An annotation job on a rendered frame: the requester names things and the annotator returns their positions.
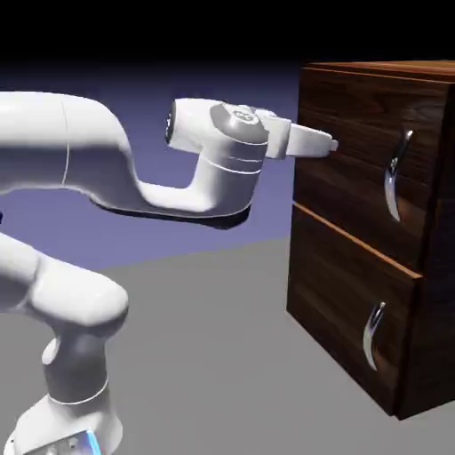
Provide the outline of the dark wood cabinet door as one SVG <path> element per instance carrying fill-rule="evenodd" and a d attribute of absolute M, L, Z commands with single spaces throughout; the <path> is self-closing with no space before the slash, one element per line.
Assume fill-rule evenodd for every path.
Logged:
<path fill-rule="evenodd" d="M 323 159 L 297 159 L 295 202 L 423 272 L 453 108 L 455 75 L 305 66 L 298 120 L 328 132 L 339 147 Z M 396 222 L 387 209 L 384 172 L 403 129 L 413 136 L 396 179 Z"/>
<path fill-rule="evenodd" d="M 293 207 L 286 309 L 389 415 L 396 413 L 408 319 L 419 279 Z M 373 339 L 377 370 L 363 354 L 363 328 L 381 301 Z"/>

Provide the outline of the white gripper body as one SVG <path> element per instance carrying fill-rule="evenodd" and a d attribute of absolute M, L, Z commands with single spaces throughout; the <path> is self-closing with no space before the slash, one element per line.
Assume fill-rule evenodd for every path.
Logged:
<path fill-rule="evenodd" d="M 323 131 L 291 124 L 286 155 L 293 157 L 326 157 L 333 150 L 333 137 Z"/>

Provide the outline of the dark wood cabinet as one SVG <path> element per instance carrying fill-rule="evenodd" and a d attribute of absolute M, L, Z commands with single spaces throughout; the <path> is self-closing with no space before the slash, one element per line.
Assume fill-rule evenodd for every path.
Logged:
<path fill-rule="evenodd" d="M 417 71 L 455 75 L 453 60 L 327 62 L 307 65 L 310 64 L 350 66 L 386 73 Z M 408 419 L 437 406 L 455 402 L 455 108 L 452 111 L 451 143 L 446 147 L 443 172 L 437 188 L 433 227 L 421 273 L 404 267 L 305 205 L 295 202 L 293 184 L 293 207 L 299 207 L 330 224 L 340 233 L 360 242 L 419 279 L 408 319 L 403 376 L 396 413 L 392 415 L 398 419 Z"/>

